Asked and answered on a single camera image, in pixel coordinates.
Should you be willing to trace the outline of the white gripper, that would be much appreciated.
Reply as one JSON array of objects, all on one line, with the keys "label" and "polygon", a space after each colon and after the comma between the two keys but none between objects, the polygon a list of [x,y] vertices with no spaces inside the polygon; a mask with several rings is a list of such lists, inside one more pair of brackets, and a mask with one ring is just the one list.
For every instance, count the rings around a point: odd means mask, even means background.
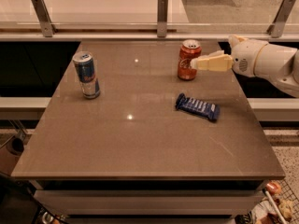
[{"label": "white gripper", "polygon": [[191,68],[201,71],[225,72],[233,66],[233,70],[237,74],[245,77],[254,77],[254,66],[257,57],[260,51],[267,45],[267,42],[247,39],[241,35],[230,35],[228,42],[232,57],[228,54],[212,57],[200,56],[191,60]]}]

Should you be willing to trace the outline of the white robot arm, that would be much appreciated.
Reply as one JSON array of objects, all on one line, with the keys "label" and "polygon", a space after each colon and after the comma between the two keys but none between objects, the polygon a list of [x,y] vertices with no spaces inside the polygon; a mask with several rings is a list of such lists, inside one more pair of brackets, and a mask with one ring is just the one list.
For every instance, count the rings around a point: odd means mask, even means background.
[{"label": "white robot arm", "polygon": [[192,69],[224,72],[267,80],[274,87],[299,97],[299,50],[244,36],[229,37],[231,54],[217,50],[191,60]]}]

